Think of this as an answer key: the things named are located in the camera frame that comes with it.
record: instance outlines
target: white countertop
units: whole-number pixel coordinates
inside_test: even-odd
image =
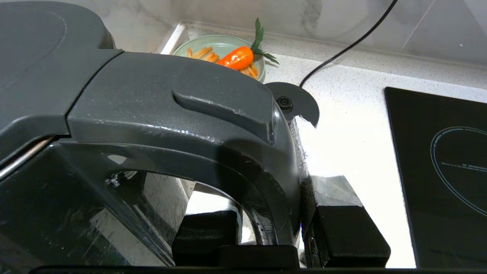
[[[187,39],[227,34],[248,41],[249,30],[182,22],[163,53]],[[298,85],[342,46],[266,34],[263,50],[279,66],[267,65],[265,82]],[[352,50],[314,74],[306,89],[317,101],[320,118],[316,150],[322,163],[311,175],[345,175],[391,247],[387,267],[413,268],[414,255],[395,160],[383,89],[387,86],[487,102],[487,69],[366,50]]]

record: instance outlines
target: white marble wall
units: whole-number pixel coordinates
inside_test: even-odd
[[[350,44],[391,0],[180,0],[187,20]],[[487,0],[400,0],[360,46],[487,66]]]
[[[96,12],[118,48],[157,52],[179,20],[350,44],[392,0],[60,0]],[[400,0],[360,46],[487,66],[487,0]]]
[[[19,0],[0,0],[10,2]],[[179,22],[178,0],[56,0],[97,13],[112,34],[117,48],[158,52]]]

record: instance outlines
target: plate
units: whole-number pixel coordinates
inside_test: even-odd
[[[201,36],[191,41],[182,44],[173,55],[187,57],[187,49],[191,48],[193,53],[199,51],[204,47],[213,47],[213,52],[220,56],[220,58],[229,54],[232,50],[241,46],[252,46],[248,41],[228,35],[207,35]],[[254,65],[257,67],[259,74],[257,80],[264,82],[265,78],[265,63],[261,56],[255,56]]]

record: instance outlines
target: induction cooktop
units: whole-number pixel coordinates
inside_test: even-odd
[[[416,265],[487,268],[487,104],[385,96]]]

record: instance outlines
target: carrot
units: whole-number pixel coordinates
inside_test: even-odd
[[[208,55],[207,55],[205,58],[203,58],[203,60],[208,61],[208,60],[210,60],[211,58],[213,58],[213,56],[215,56],[215,53],[214,53],[214,52],[212,52],[212,53],[208,54]]]
[[[279,64],[276,58],[269,53],[259,49],[259,45],[264,38],[264,28],[261,27],[259,18],[255,20],[255,40],[252,46],[241,46],[234,49],[228,55],[223,57],[217,64],[229,67],[234,70],[241,70],[248,67],[254,61],[254,55],[262,55],[274,63]]]
[[[243,73],[243,74],[247,75],[247,76],[250,76],[250,74],[247,72],[247,70],[246,70],[246,69],[241,69],[241,70],[239,70],[239,71],[240,71],[241,73]]]
[[[257,79],[257,75],[255,74],[254,70],[250,68],[250,66],[247,67],[247,71],[253,79]]]
[[[212,47],[208,47],[208,48],[202,48],[200,49],[199,51],[197,51],[194,55],[193,55],[193,58],[194,59],[199,59],[201,57],[203,57],[203,55],[207,54],[208,52],[210,52],[213,48]]]
[[[213,57],[212,57],[210,60],[208,60],[208,61],[210,61],[210,62],[214,63],[214,62],[216,62],[216,61],[218,60],[218,58],[220,58],[220,56],[215,55],[215,56],[213,56]]]
[[[250,64],[250,68],[255,73],[255,75],[259,75],[259,71],[257,70],[257,67],[254,65],[254,63]]]

